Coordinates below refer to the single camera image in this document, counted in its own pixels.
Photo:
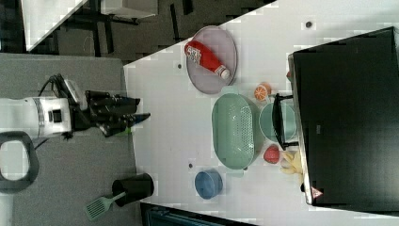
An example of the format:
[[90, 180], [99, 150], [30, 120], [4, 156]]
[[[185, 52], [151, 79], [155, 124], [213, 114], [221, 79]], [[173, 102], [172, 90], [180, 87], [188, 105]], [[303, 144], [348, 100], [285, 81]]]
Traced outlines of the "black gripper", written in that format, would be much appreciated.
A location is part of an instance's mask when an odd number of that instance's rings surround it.
[[72, 96], [69, 97], [72, 126], [69, 137], [92, 127], [99, 128], [105, 137], [112, 137], [125, 131], [127, 126], [139, 124], [151, 116], [150, 113], [128, 114], [127, 110], [137, 109], [140, 103], [137, 98], [87, 90], [83, 100], [88, 103], [84, 110]]

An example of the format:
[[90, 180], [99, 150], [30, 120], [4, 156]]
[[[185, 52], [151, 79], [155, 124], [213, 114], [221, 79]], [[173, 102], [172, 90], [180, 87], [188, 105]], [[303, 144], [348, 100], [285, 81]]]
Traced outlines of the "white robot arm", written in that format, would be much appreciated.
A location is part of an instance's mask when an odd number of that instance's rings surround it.
[[1, 131], [25, 132], [29, 137], [63, 136], [96, 127], [112, 137], [151, 115], [138, 114], [140, 101], [108, 92], [87, 90], [83, 100], [72, 97], [27, 97], [1, 100]]

